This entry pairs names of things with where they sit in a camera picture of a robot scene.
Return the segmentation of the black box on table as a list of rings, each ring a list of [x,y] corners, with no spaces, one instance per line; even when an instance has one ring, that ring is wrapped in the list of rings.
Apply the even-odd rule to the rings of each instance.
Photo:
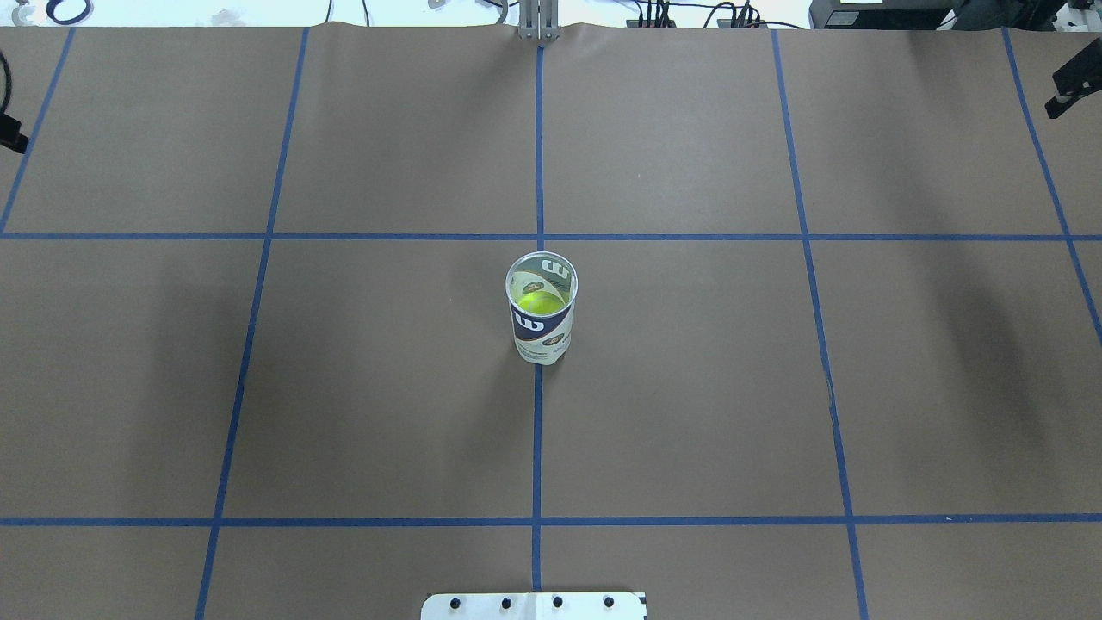
[[[937,30],[953,1],[811,1],[815,30]]]

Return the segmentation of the yellow Wilson tennis ball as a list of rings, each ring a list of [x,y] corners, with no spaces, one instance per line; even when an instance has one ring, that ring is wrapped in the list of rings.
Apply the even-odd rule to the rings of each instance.
[[[545,289],[531,290],[520,294],[519,298],[516,298],[516,305],[525,313],[532,315],[552,315],[566,307],[566,303],[557,293],[551,293],[550,290]]]

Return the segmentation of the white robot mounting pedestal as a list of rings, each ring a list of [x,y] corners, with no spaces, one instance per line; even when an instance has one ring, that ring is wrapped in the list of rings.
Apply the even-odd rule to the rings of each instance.
[[[644,592],[437,592],[421,619],[647,619]]]

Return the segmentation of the aluminium frame post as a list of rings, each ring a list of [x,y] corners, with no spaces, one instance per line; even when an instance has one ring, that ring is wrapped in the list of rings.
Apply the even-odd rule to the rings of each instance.
[[[560,1],[520,0],[518,8],[518,36],[521,40],[550,42],[561,35]]]

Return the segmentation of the clear tennis ball can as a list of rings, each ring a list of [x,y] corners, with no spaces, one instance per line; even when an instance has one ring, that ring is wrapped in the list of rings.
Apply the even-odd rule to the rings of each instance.
[[[523,361],[554,365],[571,344],[579,272],[565,257],[534,251],[505,276],[514,342]]]

